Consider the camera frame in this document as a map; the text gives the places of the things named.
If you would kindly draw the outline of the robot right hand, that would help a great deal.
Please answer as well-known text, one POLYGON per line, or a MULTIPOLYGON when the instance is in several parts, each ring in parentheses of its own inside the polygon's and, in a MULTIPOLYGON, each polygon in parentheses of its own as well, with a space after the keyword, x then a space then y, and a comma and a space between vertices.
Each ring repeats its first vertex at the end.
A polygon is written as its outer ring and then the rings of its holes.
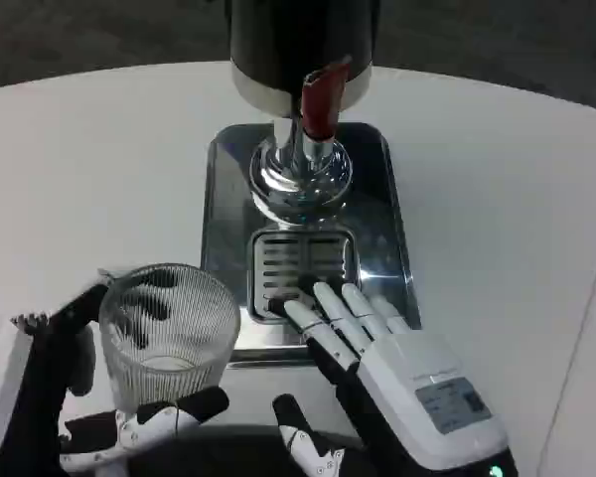
POLYGON ((440 337, 411 328, 384 296, 340 277, 302 275, 267 308, 304 338, 362 448, 315 431, 295 396, 272 408, 293 462, 307 476, 516 476, 500 418, 440 337))

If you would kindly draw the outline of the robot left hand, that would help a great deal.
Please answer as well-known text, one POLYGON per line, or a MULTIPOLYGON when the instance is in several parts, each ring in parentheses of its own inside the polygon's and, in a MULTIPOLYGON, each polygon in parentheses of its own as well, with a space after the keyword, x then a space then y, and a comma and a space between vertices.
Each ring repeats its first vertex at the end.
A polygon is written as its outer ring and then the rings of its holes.
POLYGON ((53 314, 9 319, 0 476, 122 476, 127 459, 229 405, 233 295, 181 263, 105 272, 53 314))

